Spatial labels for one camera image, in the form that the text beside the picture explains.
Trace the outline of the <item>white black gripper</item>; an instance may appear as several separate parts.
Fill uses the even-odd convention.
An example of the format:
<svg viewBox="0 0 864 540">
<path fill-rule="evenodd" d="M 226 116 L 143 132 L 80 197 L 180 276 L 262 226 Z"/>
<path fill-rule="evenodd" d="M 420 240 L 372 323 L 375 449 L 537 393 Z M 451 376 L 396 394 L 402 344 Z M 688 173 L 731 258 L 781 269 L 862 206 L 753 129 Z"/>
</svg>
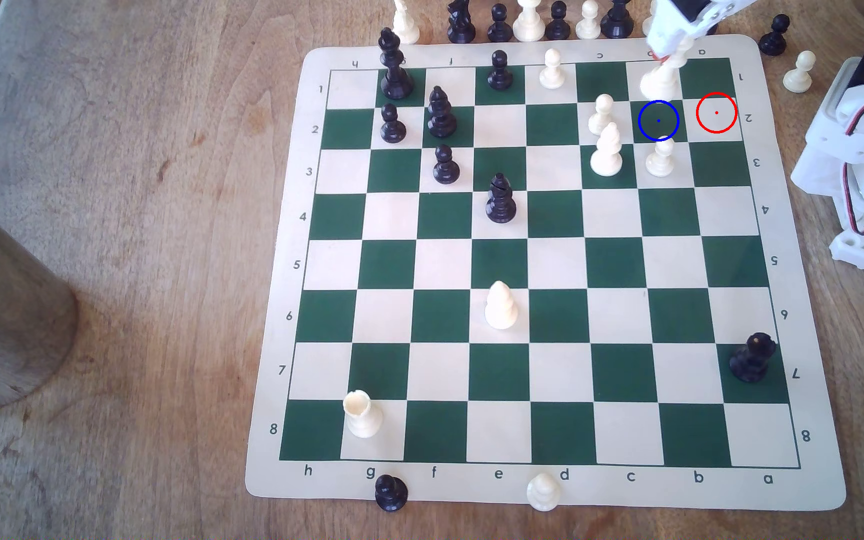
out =
<svg viewBox="0 0 864 540">
<path fill-rule="evenodd" d="M 749 6 L 749 1 L 674 0 L 654 1 L 646 42 L 656 59 L 665 59 L 682 38 L 712 33 L 722 20 Z"/>
</svg>

